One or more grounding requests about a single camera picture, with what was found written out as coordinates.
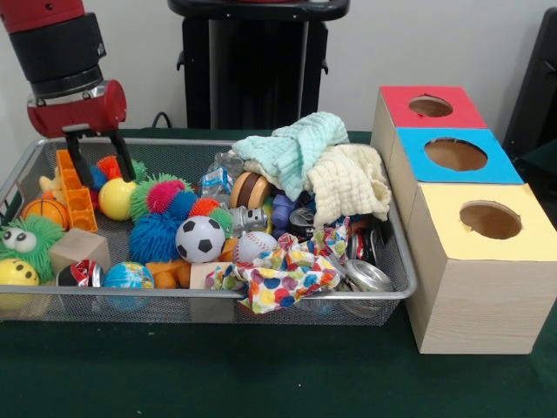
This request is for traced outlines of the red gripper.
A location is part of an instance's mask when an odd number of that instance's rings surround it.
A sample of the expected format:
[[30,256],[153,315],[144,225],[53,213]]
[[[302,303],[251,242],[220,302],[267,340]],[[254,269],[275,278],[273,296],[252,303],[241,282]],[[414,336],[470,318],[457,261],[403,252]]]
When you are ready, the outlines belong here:
[[94,132],[109,131],[108,138],[116,150],[122,179],[125,182],[136,179],[127,144],[116,130],[125,121],[127,113],[124,89],[118,81],[105,80],[92,89],[58,98],[39,99],[30,95],[27,112],[32,126],[39,134],[46,138],[65,138],[70,159],[82,185],[92,188],[95,182],[80,152],[79,139],[93,138]]

